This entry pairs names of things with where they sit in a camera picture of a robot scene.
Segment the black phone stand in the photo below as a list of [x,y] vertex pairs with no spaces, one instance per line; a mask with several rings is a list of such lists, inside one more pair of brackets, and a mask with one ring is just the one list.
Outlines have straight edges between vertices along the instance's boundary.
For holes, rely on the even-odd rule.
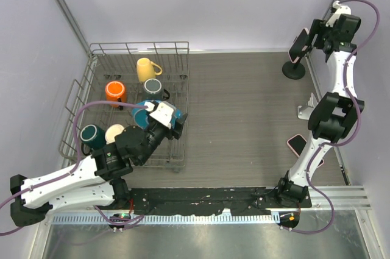
[[292,80],[299,80],[305,75],[306,70],[304,65],[301,63],[301,60],[308,54],[308,51],[309,44],[305,55],[300,59],[299,62],[291,63],[290,60],[288,60],[283,64],[282,73],[284,74],[284,76]]

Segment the white phone stand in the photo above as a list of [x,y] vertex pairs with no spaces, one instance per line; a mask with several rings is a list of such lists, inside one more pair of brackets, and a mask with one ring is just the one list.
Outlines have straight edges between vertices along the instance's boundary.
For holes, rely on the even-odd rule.
[[297,107],[297,117],[299,119],[308,121],[317,105],[317,97],[314,95],[314,93],[311,93],[308,102]]

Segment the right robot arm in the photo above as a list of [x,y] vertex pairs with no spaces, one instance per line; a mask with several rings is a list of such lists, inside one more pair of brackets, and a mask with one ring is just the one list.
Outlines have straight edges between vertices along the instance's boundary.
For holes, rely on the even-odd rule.
[[311,28],[304,28],[288,51],[289,61],[283,74],[300,79],[305,74],[301,60],[312,49],[325,54],[330,73],[330,89],[315,105],[308,118],[309,137],[295,165],[280,179],[275,192],[282,207],[305,200],[311,177],[332,146],[344,145],[349,132],[356,128],[364,101],[357,98],[353,85],[353,68],[357,46],[352,43],[361,20],[342,14],[334,21],[315,19]]

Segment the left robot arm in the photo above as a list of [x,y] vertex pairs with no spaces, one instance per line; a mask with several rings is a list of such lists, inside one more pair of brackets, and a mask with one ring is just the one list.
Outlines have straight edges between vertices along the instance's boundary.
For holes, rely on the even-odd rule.
[[28,179],[22,175],[10,178],[12,199],[10,215],[17,227],[41,222],[51,210],[59,206],[72,206],[71,195],[76,202],[102,205],[104,195],[82,194],[92,185],[102,184],[111,192],[108,204],[118,210],[126,208],[130,201],[128,192],[118,188],[122,176],[130,174],[133,166],[143,166],[164,139],[178,140],[187,119],[180,115],[173,124],[165,123],[153,113],[149,125],[127,127],[115,136],[112,143],[78,161],[75,165],[45,176]]

